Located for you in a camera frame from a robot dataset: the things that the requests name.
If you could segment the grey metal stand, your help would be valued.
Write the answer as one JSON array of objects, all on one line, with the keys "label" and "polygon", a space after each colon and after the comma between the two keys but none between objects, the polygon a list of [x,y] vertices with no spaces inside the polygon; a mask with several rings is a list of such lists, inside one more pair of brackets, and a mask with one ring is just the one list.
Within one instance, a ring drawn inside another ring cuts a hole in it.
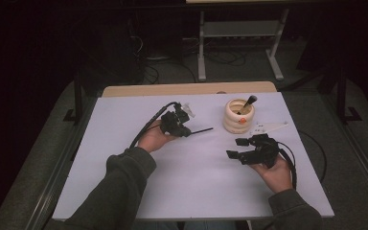
[{"label": "grey metal stand", "polygon": [[289,9],[284,9],[278,20],[211,22],[204,20],[204,12],[202,11],[200,13],[198,37],[198,79],[200,81],[206,81],[204,57],[205,38],[270,36],[274,38],[274,41],[271,47],[265,50],[266,57],[275,80],[282,81],[284,76],[277,62],[276,53],[287,23],[288,13]]}]

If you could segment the thin black brush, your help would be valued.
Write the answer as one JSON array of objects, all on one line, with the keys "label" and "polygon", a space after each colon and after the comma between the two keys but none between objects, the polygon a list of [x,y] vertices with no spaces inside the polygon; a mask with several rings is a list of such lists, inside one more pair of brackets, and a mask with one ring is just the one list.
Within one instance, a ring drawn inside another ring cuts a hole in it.
[{"label": "thin black brush", "polygon": [[213,127],[208,127],[208,128],[204,128],[204,129],[201,129],[201,130],[192,131],[190,133],[190,135],[195,135],[195,134],[206,132],[206,131],[210,131],[210,130],[213,130],[213,129],[214,129]]}]

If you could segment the black metal stand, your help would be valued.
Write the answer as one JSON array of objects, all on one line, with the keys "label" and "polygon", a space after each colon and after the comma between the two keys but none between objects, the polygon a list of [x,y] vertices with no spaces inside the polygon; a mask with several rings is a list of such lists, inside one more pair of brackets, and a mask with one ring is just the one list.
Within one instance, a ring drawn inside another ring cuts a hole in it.
[{"label": "black metal stand", "polygon": [[82,85],[80,73],[77,72],[74,76],[74,107],[72,109],[68,109],[63,121],[64,122],[73,122],[77,125],[82,117]]},{"label": "black metal stand", "polygon": [[354,107],[346,106],[347,78],[342,67],[338,69],[336,86],[336,114],[343,125],[349,122],[361,121]]}]

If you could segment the cream ribbed brush holder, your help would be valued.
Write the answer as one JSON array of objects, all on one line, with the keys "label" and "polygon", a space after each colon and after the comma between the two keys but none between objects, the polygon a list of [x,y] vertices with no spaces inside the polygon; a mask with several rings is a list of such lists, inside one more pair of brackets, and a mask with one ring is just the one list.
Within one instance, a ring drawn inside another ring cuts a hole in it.
[{"label": "cream ribbed brush holder", "polygon": [[255,107],[253,104],[245,104],[244,99],[233,99],[225,105],[223,126],[228,132],[244,134],[251,128]]}]

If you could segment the person's right leg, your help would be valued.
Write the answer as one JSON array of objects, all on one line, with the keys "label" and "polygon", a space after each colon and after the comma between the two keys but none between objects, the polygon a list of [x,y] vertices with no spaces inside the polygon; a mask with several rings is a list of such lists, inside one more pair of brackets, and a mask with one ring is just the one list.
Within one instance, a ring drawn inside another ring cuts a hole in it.
[{"label": "person's right leg", "polygon": [[236,223],[228,220],[187,221],[184,230],[237,230]]}]

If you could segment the person's left hand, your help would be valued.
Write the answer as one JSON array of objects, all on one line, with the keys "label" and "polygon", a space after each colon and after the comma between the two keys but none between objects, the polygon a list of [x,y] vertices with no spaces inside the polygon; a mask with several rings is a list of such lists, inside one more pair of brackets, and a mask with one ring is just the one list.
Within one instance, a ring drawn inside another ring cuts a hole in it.
[{"label": "person's left hand", "polygon": [[138,148],[141,148],[148,153],[161,149],[165,144],[175,139],[175,136],[165,134],[160,129],[161,121],[156,120],[139,139]]}]

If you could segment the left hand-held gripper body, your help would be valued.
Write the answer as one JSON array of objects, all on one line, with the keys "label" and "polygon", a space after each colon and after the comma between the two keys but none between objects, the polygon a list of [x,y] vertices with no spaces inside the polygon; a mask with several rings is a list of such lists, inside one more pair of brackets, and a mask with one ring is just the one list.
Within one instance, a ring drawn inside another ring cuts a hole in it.
[{"label": "left hand-held gripper body", "polygon": [[163,133],[178,137],[179,125],[184,125],[194,116],[195,114],[187,103],[177,103],[174,106],[174,111],[168,111],[161,117],[160,129]]}]

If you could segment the black makeup brush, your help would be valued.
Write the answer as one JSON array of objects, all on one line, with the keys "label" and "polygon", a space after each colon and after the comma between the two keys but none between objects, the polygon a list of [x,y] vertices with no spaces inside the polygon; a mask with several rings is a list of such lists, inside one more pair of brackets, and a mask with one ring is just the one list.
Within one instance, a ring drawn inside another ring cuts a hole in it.
[{"label": "black makeup brush", "polygon": [[254,95],[251,95],[248,100],[246,101],[246,103],[243,105],[243,107],[237,112],[238,115],[242,115],[243,112],[246,110],[246,108],[249,105],[252,105],[254,102],[256,102],[258,100],[258,98]]}]

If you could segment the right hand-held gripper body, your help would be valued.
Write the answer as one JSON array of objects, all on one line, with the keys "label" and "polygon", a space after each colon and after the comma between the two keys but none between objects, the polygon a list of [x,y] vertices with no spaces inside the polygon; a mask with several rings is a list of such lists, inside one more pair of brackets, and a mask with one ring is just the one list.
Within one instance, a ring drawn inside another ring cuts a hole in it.
[{"label": "right hand-held gripper body", "polygon": [[250,131],[251,137],[244,139],[242,144],[251,145],[255,149],[240,153],[240,161],[243,165],[265,164],[269,169],[276,164],[277,155],[281,154],[287,162],[289,157],[279,143],[270,138],[268,133],[286,127],[288,122],[282,123],[257,123]]}]

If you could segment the person's right hand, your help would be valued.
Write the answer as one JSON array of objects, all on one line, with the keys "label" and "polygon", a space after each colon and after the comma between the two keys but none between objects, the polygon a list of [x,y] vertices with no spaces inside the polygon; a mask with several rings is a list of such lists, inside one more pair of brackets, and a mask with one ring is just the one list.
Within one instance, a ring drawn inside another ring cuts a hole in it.
[{"label": "person's right hand", "polygon": [[280,155],[277,156],[273,167],[258,164],[253,166],[253,169],[274,194],[293,188],[288,162]]}]

